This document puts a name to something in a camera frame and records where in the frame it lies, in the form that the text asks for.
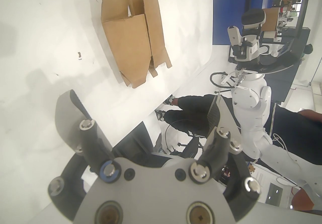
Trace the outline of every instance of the white cable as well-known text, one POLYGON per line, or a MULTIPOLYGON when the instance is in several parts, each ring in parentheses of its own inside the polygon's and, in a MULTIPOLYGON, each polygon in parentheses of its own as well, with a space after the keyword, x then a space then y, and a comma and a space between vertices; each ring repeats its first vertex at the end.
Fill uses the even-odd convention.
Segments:
POLYGON ((300 187, 299 185, 283 184, 283 183, 279 182, 279 181, 278 181, 278 179, 284 179, 284 180, 288 181, 288 182, 289 182, 289 183, 291 183, 291 184, 294 184, 294 183, 292 183, 289 179, 287 179, 287 178, 286 178, 286 177, 284 177, 284 176, 279 176, 279 177, 277 177, 277 178, 276 178, 276 181, 277 181, 280 185, 284 185, 284 186, 287 186, 287 187, 300 187))
MULTIPOLYGON (((296 164, 299 166, 300 171, 301 171, 301 170, 302 170, 301 166, 297 163, 297 161, 296 161, 296 160, 292 159, 292 157, 290 156, 290 153, 289 153, 289 151, 287 150, 287 147, 286 147, 286 144, 285 144, 284 140, 283 140, 283 139, 282 139, 282 138, 281 138, 277 133, 273 133, 273 137, 274 137, 273 141, 277 141, 277 142, 279 142, 279 143, 282 145, 283 149, 285 149, 285 150, 286 150, 287 155, 290 157, 290 159, 291 159, 294 163, 296 163, 296 164)), ((278 181, 278 179, 279 179, 279 178, 285 178, 285 179, 287 179, 287 178, 286 178, 285 176, 279 176, 279 177, 277 177, 277 178, 276 178, 276 181, 277 181, 279 184, 281 184, 281 185, 289 186, 289 187, 301 187, 301 186, 299 186, 299 185, 287 185, 287 184, 280 183, 280 182, 278 181)))

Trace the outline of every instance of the metal bolt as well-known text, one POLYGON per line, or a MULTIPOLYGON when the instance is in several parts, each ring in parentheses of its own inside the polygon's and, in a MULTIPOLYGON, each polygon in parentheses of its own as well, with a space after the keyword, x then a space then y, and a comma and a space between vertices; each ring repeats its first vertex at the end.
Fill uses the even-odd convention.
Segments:
POLYGON ((245 189, 247 192, 252 191, 252 192, 256 192, 258 194, 261 193, 261 186, 258 183, 258 181, 253 177, 247 177, 245 179, 245 189))
POLYGON ((113 164, 108 164, 104 170, 103 173, 105 176, 110 177, 115 173, 115 166, 113 164))
POLYGON ((196 176, 199 176, 201 178, 204 178, 207 175, 205 167, 200 164, 198 164, 196 166, 196 168, 193 170, 193 172, 195 173, 196 176))
POLYGON ((82 123, 82 127, 83 128, 88 128, 88 127, 90 127, 92 125, 92 121, 91 120, 85 120, 85 121, 83 121, 83 123, 82 123))
POLYGON ((83 152, 83 149, 82 149, 82 145, 81 145, 81 144, 79 144, 79 145, 76 147, 75 152, 76 152, 76 153, 82 153, 82 152, 83 152))
POLYGON ((229 134, 229 131, 225 127, 221 127, 219 129, 219 131, 218 131, 218 134, 223 138, 227 138, 227 135, 229 134))
POLYGON ((236 140, 231 141, 230 145, 237 150, 240 148, 240 144, 236 140))
POLYGON ((56 177, 49 184, 49 195, 56 196, 61 193, 65 185, 64 179, 61 177, 56 177))

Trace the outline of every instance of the black pants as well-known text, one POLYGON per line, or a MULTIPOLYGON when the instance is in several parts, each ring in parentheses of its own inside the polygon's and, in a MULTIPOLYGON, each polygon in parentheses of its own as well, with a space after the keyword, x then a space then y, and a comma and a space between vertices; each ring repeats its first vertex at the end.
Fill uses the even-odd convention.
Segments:
MULTIPOLYGON (((185 96, 178 98, 178 106, 182 110, 168 110, 164 120, 173 128, 187 133, 189 136, 208 137, 208 112, 215 95, 185 96)), ((226 104, 233 113, 231 98, 225 98, 226 104)))

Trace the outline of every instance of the robotic hand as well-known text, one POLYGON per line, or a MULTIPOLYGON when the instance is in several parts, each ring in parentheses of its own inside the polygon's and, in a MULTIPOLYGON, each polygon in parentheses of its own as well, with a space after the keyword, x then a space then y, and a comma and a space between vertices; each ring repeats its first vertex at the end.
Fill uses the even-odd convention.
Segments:
MULTIPOLYGON (((252 9, 242 17, 244 25, 242 35, 235 26, 228 28, 228 34, 237 61, 235 72, 224 74, 226 77, 217 85, 231 90, 233 111, 240 123, 243 151, 253 159, 261 159, 284 177, 302 187, 314 203, 314 209, 322 209, 322 166, 314 165, 273 145, 271 134, 268 135, 264 125, 269 117, 271 105, 271 88, 264 79, 265 73, 287 69, 300 59, 300 53, 288 49, 279 54, 271 65, 260 63, 261 54, 269 54, 268 47, 260 47, 261 25, 265 22, 265 12, 252 9), (223 86, 228 79, 233 79, 235 86, 223 86)), ((274 122, 275 107, 272 111, 271 131, 274 122)))
POLYGON ((77 224, 233 224, 253 208, 260 185, 250 176, 239 130, 220 96, 208 120, 211 132, 198 161, 155 153, 159 165, 141 166, 112 149, 75 92, 66 92, 56 105, 56 127, 76 153, 49 184, 49 196, 77 224), (222 193, 214 178, 225 164, 230 180, 222 193), (88 165, 98 178, 86 193, 81 176, 88 165))

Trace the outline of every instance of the screw head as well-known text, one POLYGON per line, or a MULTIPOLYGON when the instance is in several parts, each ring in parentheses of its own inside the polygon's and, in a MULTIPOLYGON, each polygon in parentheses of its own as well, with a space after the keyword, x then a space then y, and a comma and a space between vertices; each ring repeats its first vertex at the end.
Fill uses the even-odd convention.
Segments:
POLYGON ((133 169, 127 169, 124 172, 124 179, 126 179, 126 180, 133 180, 134 177, 135 177, 135 170, 133 170, 133 169))
POLYGON ((104 170, 103 173, 105 176, 110 177, 115 173, 115 166, 113 164, 108 164, 104 170))
POLYGON ((183 169, 177 169, 175 172, 175 177, 178 181, 184 181, 186 178, 186 173, 183 169))
POLYGON ((202 165, 200 165, 200 164, 198 164, 198 165, 195 167, 195 169, 193 170, 193 172, 194 172, 194 174, 195 174, 196 176, 199 176, 199 177, 201 177, 201 178, 206 177, 206 174, 207 174, 205 167, 204 167, 204 166, 202 166, 202 165))
POLYGON ((258 181, 253 177, 247 177, 245 179, 245 189, 247 192, 256 192, 258 194, 261 193, 261 186, 258 181))
POLYGON ((92 121, 91 120, 84 120, 82 123, 82 127, 83 128, 88 128, 92 125, 92 121))
POLYGON ((240 148, 240 144, 236 140, 231 141, 230 145, 237 150, 240 148))
POLYGON ((65 185, 65 181, 61 177, 56 177, 53 179, 48 187, 48 192, 50 196, 56 196, 61 193, 65 185))
POLYGON ((218 134, 223 137, 223 138, 227 138, 227 135, 229 134, 229 131, 227 128, 225 127, 221 127, 218 131, 218 134))
POLYGON ((205 183, 210 178, 210 170, 207 166, 193 162, 189 168, 189 176, 197 184, 205 183))

